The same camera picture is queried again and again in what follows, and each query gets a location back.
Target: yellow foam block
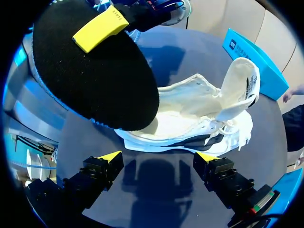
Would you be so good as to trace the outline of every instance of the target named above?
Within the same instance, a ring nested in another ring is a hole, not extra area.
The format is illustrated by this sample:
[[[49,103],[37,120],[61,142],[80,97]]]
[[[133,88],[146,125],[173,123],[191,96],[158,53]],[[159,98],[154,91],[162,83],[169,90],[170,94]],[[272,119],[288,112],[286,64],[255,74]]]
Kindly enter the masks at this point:
[[[119,153],[121,153],[121,151],[116,151],[116,152],[113,152],[113,153],[110,153],[110,154],[106,154],[106,155],[103,155],[103,156],[100,156],[98,157],[97,159],[105,159],[108,161],[108,163],[114,158],[116,157]]]
[[[74,36],[75,43],[86,53],[112,35],[117,35],[129,25],[123,15],[110,6],[105,12],[84,25]]]
[[[214,156],[211,156],[211,155],[208,155],[208,154],[205,154],[205,153],[202,153],[202,152],[196,152],[200,157],[202,157],[207,163],[209,161],[212,161],[214,159],[220,159],[218,157],[214,157]]]

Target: dark blue tabletop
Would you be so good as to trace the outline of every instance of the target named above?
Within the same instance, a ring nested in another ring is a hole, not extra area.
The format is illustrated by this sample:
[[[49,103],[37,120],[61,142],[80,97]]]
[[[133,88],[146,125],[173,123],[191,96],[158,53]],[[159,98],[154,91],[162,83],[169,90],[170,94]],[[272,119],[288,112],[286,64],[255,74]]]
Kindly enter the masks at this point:
[[[141,34],[138,46],[155,73],[158,86],[168,86],[200,73],[221,87],[232,60],[222,40],[196,31],[156,27]],[[286,135],[277,102],[260,95],[248,112],[253,130],[248,145],[225,154],[256,188],[274,185],[286,172]],[[112,188],[83,214],[122,228],[227,227],[233,211],[208,192],[192,168],[193,154],[174,150],[143,153],[124,148],[111,129],[95,126],[74,113],[67,115],[59,142],[57,181],[70,178],[89,156],[123,151],[125,168]]]

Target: blue panel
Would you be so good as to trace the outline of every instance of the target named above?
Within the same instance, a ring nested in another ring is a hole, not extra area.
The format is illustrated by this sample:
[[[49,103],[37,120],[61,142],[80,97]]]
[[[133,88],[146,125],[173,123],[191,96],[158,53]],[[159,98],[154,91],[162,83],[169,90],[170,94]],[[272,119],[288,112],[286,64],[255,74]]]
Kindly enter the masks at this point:
[[[24,60],[26,60],[27,55],[25,54],[23,48],[20,46],[14,56],[14,61],[17,66],[19,66]]]
[[[277,190],[281,193],[280,197],[269,210],[268,214],[283,214],[288,207],[290,201],[294,198],[298,191],[303,169],[299,169],[290,173],[284,174],[284,176],[274,185],[273,190]],[[271,227],[275,223],[276,219],[272,218],[267,227]]]

